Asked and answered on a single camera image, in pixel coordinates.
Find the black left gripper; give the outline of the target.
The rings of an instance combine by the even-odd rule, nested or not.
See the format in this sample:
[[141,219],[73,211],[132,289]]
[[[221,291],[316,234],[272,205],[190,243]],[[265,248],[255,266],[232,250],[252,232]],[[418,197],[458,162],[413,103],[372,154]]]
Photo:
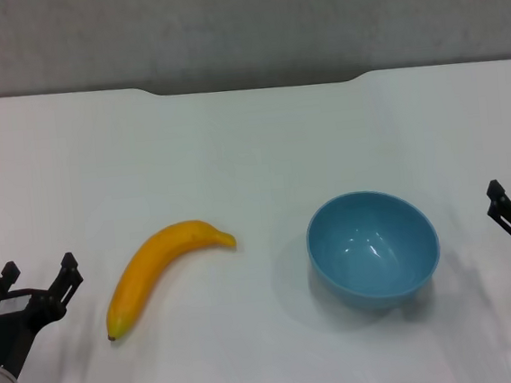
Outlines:
[[71,252],[63,255],[60,271],[50,288],[16,290],[21,271],[8,261],[0,275],[0,368],[19,378],[39,331],[67,312],[68,302],[83,281]]

